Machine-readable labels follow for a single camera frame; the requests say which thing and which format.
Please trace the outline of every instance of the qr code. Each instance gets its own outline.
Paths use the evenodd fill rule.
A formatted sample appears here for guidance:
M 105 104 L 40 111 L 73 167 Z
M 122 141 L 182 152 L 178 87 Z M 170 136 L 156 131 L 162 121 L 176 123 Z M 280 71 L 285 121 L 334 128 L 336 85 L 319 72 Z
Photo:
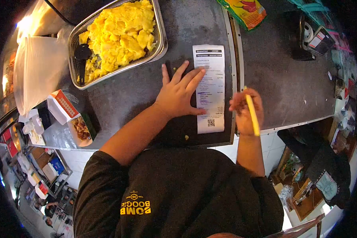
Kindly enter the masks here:
M 215 126 L 214 119 L 208 119 L 207 126 Z

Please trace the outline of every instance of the receipt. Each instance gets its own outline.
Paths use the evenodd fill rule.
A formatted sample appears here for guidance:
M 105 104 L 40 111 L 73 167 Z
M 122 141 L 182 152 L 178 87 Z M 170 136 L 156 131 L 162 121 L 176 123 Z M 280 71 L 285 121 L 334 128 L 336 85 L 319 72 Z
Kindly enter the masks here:
M 223 45 L 194 45 L 195 68 L 203 66 L 206 74 L 196 88 L 197 108 L 206 110 L 197 116 L 197 133 L 225 129 L 225 50 Z

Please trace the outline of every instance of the yellow logo print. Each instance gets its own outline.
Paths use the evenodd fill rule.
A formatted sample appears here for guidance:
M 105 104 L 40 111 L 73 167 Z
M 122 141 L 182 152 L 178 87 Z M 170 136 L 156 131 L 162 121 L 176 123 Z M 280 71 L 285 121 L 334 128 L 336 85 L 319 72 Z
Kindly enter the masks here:
M 132 194 L 126 199 L 130 198 L 132 200 L 136 200 L 138 198 L 143 198 L 143 196 L 136 195 L 135 191 L 131 192 Z M 120 214 L 121 215 L 143 215 L 151 213 L 151 204 L 149 201 L 126 201 L 121 204 Z
M 132 200 L 136 200 L 136 199 L 137 199 L 137 195 L 136 195 L 136 194 L 134 194 L 134 193 L 133 193 L 133 194 L 131 194 L 131 199 L 132 199 Z

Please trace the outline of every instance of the fingers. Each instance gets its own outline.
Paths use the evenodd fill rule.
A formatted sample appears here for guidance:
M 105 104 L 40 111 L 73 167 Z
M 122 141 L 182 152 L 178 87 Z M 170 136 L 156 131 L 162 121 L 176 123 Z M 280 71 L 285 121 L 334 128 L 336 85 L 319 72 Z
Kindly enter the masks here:
M 189 82 L 203 69 L 204 67 L 198 67 L 197 69 L 193 69 L 189 73 L 187 73 L 179 82 L 179 85 L 186 88 Z
M 202 108 L 191 107 L 189 113 L 190 115 L 205 115 L 206 110 Z
M 252 88 L 246 88 L 242 92 L 243 97 L 245 97 L 246 94 L 251 96 L 252 101 L 254 103 L 254 107 L 255 107 L 256 110 L 263 110 L 262 98 L 260 97 L 260 95 L 259 95 L 259 93 L 257 91 L 255 91 Z
M 185 60 L 184 63 L 176 70 L 176 73 L 173 75 L 171 82 L 177 84 L 180 82 L 182 74 L 185 69 L 188 67 L 189 61 Z
M 205 69 L 201 69 L 196 76 L 192 80 L 189 81 L 188 85 L 186 86 L 186 91 L 190 94 L 194 93 L 198 84 L 201 82 L 202 78 L 206 73 Z
M 234 93 L 233 99 L 230 100 L 230 107 L 229 110 L 233 111 L 236 110 L 238 107 L 242 107 L 243 109 L 247 108 L 246 103 L 246 95 L 250 95 L 252 101 L 254 103 L 254 107 L 256 111 L 263 110 L 262 106 L 262 98 L 260 97 L 259 93 L 252 88 L 246 88 L 243 92 Z
M 161 71 L 162 71 L 162 85 L 164 86 L 170 82 L 167 66 L 165 64 L 161 65 Z

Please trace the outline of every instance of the snack bag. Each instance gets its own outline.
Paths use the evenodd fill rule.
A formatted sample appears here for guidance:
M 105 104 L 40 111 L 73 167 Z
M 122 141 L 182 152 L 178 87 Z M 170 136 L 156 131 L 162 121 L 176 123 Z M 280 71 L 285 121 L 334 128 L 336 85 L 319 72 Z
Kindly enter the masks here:
M 217 0 L 238 23 L 249 31 L 258 26 L 267 16 L 266 10 L 257 0 Z

